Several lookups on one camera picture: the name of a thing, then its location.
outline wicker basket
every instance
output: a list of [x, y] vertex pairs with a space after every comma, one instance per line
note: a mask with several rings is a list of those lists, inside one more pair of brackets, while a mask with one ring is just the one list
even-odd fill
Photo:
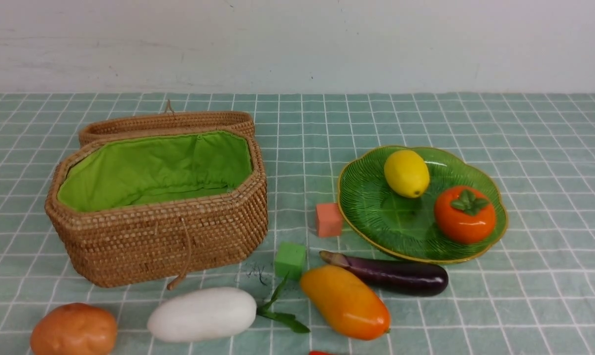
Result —
[[256, 141], [234, 128], [221, 128], [246, 139], [252, 174], [221, 195], [158, 204], [77, 212], [59, 202], [70, 168], [112, 141], [214, 131], [210, 128], [117, 133], [92, 141], [56, 168], [45, 200], [49, 216], [74, 269], [100, 287], [117, 287], [178, 277], [188, 272], [239, 263], [264, 240], [268, 229], [266, 176]]
[[231, 128], [242, 132], [248, 137], [254, 137], [256, 131], [250, 114], [241, 111], [198, 111], [198, 112], [168, 112], [170, 104], [162, 114], [138, 115], [121, 117], [107, 121], [88, 124], [78, 132], [81, 146], [102, 137], [111, 137], [147, 130], [164, 128]]

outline basket string loop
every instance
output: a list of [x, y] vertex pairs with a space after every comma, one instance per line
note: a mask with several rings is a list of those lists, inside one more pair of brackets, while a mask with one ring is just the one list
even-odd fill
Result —
[[185, 260], [184, 267], [181, 268], [181, 272], [179, 275], [170, 283], [168, 283], [168, 290], [173, 290], [173, 288], [177, 287], [177, 285], [185, 279], [187, 275], [187, 268], [190, 266], [190, 262], [192, 261], [192, 247], [194, 244], [194, 240], [190, 238], [190, 234], [187, 231], [187, 225], [185, 225], [185, 220], [181, 217], [181, 223], [183, 224], [183, 229], [185, 231], [185, 241], [187, 246], [187, 259]]
[[173, 110], [173, 106], [171, 106], [171, 99], [168, 99], [168, 101], [166, 101], [166, 108], [164, 109], [164, 113], [168, 112], [168, 110], [170, 110], [173, 113], [173, 117], [177, 117], [177, 115], [175, 114], [175, 110]]

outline green checkered tablecloth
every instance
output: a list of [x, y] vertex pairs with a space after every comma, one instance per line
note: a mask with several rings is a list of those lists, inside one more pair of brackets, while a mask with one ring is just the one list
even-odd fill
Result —
[[[162, 112], [166, 99], [175, 111], [254, 115], [268, 237], [241, 265], [191, 274], [174, 291], [164, 292], [167, 280], [94, 287], [71, 267], [43, 211], [52, 170], [78, 148], [85, 124]], [[442, 148], [493, 177], [509, 210], [504, 239], [448, 266], [451, 285], [439, 296], [379, 292], [392, 329], [376, 341], [330, 330], [295, 284], [275, 310], [300, 315], [308, 335], [257, 319], [232, 339], [152, 339], [146, 319], [174, 294], [238, 285], [268, 297], [280, 241], [307, 245], [309, 267], [322, 264], [320, 249], [374, 256], [349, 229], [318, 238], [315, 205], [335, 201], [345, 164], [385, 144]], [[0, 355], [29, 353], [36, 322], [76, 301], [117, 316], [113, 355], [595, 355], [595, 94], [0, 94]]]

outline yellow lemon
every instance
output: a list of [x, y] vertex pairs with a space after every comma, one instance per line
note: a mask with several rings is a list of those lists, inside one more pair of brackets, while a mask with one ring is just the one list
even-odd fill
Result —
[[428, 188], [428, 167], [415, 151], [395, 151], [385, 161], [384, 170], [387, 184], [400, 196], [417, 198]]

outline green plate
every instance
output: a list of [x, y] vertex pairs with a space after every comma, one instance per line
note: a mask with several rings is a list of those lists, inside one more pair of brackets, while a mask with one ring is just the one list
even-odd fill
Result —
[[[428, 165], [431, 181], [419, 198], [404, 198], [390, 189], [383, 166], [394, 151], [411, 149]], [[457, 185], [478, 189], [492, 202], [496, 227], [485, 240], [462, 245], [437, 228], [433, 205], [442, 191]], [[338, 205], [347, 223], [362, 238], [397, 258], [428, 263], [461, 263], [477, 258], [504, 235], [508, 225], [501, 194], [493, 180], [461, 159], [436, 148], [388, 145], [370, 150], [347, 164], [339, 177]]]

